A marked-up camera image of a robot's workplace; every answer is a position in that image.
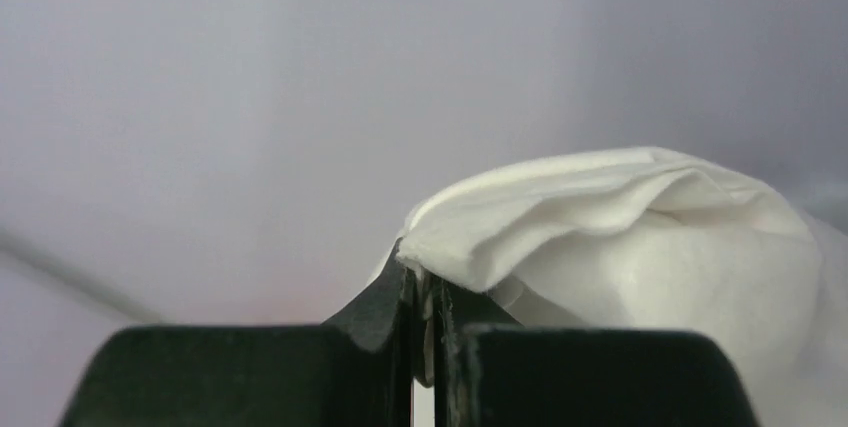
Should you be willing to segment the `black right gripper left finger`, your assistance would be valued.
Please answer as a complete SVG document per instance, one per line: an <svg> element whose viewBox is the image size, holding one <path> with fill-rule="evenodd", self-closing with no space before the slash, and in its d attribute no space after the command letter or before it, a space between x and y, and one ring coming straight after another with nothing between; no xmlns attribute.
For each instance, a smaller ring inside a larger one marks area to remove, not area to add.
<svg viewBox="0 0 848 427"><path fill-rule="evenodd" d="M319 324L145 325L109 337L63 426L407 426L415 277L389 259Z"/></svg>

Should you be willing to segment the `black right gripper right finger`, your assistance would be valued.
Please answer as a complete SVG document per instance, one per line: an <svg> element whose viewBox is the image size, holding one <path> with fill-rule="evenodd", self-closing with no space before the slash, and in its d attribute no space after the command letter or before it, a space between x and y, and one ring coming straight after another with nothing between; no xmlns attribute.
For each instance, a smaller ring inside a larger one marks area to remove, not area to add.
<svg viewBox="0 0 848 427"><path fill-rule="evenodd" d="M741 380L687 332L520 325L491 298L433 284L440 426L754 426Z"/></svg>

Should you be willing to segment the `white t shirt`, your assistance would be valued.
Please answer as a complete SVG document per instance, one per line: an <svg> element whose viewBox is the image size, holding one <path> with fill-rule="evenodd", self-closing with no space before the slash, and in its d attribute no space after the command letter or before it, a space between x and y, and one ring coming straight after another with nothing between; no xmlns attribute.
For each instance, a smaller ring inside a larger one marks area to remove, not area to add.
<svg viewBox="0 0 848 427"><path fill-rule="evenodd" d="M541 158L441 190L399 239L528 326L706 335L764 426L847 422L847 236L761 180L657 147Z"/></svg>

